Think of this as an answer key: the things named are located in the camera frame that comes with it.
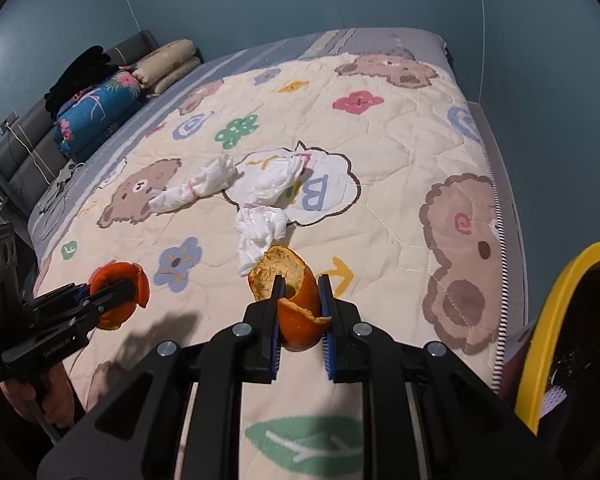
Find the person's left hand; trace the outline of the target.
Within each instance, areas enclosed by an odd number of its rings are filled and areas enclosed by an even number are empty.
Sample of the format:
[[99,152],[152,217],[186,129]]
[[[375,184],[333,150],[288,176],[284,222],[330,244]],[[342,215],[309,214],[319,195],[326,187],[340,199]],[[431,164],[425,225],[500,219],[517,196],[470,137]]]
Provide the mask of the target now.
[[12,407],[23,418],[34,419],[30,405],[35,404],[41,409],[48,424],[60,428],[73,426],[76,402],[74,402],[73,388],[64,364],[58,363],[53,366],[43,375],[37,387],[9,379],[1,382],[0,388]]

